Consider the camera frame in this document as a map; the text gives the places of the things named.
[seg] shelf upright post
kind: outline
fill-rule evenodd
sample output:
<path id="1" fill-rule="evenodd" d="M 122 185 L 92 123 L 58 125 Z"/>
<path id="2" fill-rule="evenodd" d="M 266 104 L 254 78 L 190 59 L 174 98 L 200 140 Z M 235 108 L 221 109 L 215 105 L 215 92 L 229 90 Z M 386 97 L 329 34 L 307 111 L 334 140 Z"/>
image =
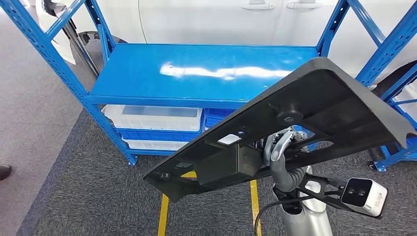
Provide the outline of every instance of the shelf upright post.
<path id="1" fill-rule="evenodd" d="M 98 5 L 94 5 L 94 11 L 99 11 Z M 107 134 L 110 140 L 117 146 L 122 154 L 127 158 L 129 165 L 135 165 L 137 158 L 134 154 L 128 151 L 128 147 L 123 142 L 114 128 L 110 125 L 106 117 L 102 114 L 97 105 L 91 104 L 85 99 L 88 92 L 84 89 L 83 85 L 77 79 L 75 74 L 71 71 L 69 66 L 64 62 L 62 57 L 56 51 L 51 44 L 50 34 L 44 33 L 28 11 L 23 7 L 19 0 L 0 0 L 0 6 L 5 13 L 17 26 L 17 28 L 28 39 L 32 46 L 39 52 L 49 66 L 59 76 L 61 81 L 68 87 L 71 93 L 77 98 L 77 100 L 83 105 L 84 109 L 91 115 L 94 121 L 100 126 L 100 128 Z M 65 16 L 72 15 L 71 13 L 63 14 Z M 113 39 L 108 39 L 109 45 L 114 46 Z"/>

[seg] blue plastic bin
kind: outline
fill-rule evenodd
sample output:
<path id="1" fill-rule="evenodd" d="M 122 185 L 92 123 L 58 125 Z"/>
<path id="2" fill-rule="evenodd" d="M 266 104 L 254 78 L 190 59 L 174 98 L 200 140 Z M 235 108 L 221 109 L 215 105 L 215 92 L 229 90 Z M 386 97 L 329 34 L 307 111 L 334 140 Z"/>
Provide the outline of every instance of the blue plastic bin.
<path id="1" fill-rule="evenodd" d="M 206 116 L 206 128 L 210 128 L 215 124 L 219 123 L 226 116 L 233 113 L 233 109 L 216 109 L 216 108 L 205 108 L 204 114 Z"/>
<path id="2" fill-rule="evenodd" d="M 145 129 L 116 129 L 123 139 L 190 142 L 201 132 L 160 131 Z"/>

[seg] screw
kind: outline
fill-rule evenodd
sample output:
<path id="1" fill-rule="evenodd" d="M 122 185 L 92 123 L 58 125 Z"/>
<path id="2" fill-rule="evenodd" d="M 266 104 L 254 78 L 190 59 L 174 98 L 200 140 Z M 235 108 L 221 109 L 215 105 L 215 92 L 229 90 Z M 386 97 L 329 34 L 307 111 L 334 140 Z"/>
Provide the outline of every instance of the screw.
<path id="1" fill-rule="evenodd" d="M 293 121 L 294 121 L 294 118 L 292 118 L 292 117 L 285 117 L 285 118 L 284 118 L 284 121 L 285 121 L 286 123 L 291 123 L 291 122 L 293 122 Z"/>

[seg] yellow floor tape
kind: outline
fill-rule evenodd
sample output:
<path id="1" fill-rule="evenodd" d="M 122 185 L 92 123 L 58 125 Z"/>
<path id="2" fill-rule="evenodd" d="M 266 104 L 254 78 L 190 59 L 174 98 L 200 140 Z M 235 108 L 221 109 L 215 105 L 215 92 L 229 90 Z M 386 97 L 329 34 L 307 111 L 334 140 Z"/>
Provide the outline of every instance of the yellow floor tape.
<path id="1" fill-rule="evenodd" d="M 253 218 L 253 227 L 255 227 L 255 219 L 259 213 L 259 200 L 258 200 L 258 185 L 256 180 L 250 181 L 250 199 L 252 201 L 252 218 Z M 261 221 L 259 221 L 258 228 L 256 229 L 259 236 L 261 233 Z"/>
<path id="2" fill-rule="evenodd" d="M 194 171 L 191 171 L 191 172 L 181 175 L 181 177 L 196 178 L 197 176 Z M 256 184 L 256 180 L 252 180 L 250 182 L 250 198 L 252 202 L 253 224 L 255 224 L 256 216 L 259 213 L 258 186 Z M 165 236 L 165 229 L 167 226 L 167 217 L 168 217 L 168 202 L 169 202 L 168 197 L 165 194 L 162 194 L 161 212 L 159 214 L 159 223 L 158 223 L 158 236 Z M 261 222 L 259 222 L 257 231 L 258 231 L 258 235 L 261 235 Z"/>
<path id="3" fill-rule="evenodd" d="M 162 194 L 161 213 L 159 214 L 158 224 L 158 236 L 165 236 L 165 228 L 167 226 L 168 217 L 168 202 L 168 197 L 165 194 Z"/>

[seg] white car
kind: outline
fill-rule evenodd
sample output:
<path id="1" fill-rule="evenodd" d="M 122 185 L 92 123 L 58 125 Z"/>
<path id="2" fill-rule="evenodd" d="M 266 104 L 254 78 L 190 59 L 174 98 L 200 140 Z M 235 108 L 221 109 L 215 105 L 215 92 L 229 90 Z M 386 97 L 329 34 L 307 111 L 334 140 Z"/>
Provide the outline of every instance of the white car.
<path id="1" fill-rule="evenodd" d="M 36 0 L 41 28 L 56 20 L 45 11 L 51 0 Z M 65 6 L 74 0 L 52 0 Z M 362 0 L 385 36 L 415 0 Z M 337 0 L 97 0 L 113 36 L 128 43 L 255 44 L 315 46 Z M 96 28 L 83 5 L 72 17 L 77 32 Z M 75 63 L 70 43 L 60 31 L 52 44 Z M 355 77 L 376 45 L 352 10 L 334 37 L 328 57 Z M 417 37 L 379 75 L 375 84 L 401 67 L 417 61 Z"/>

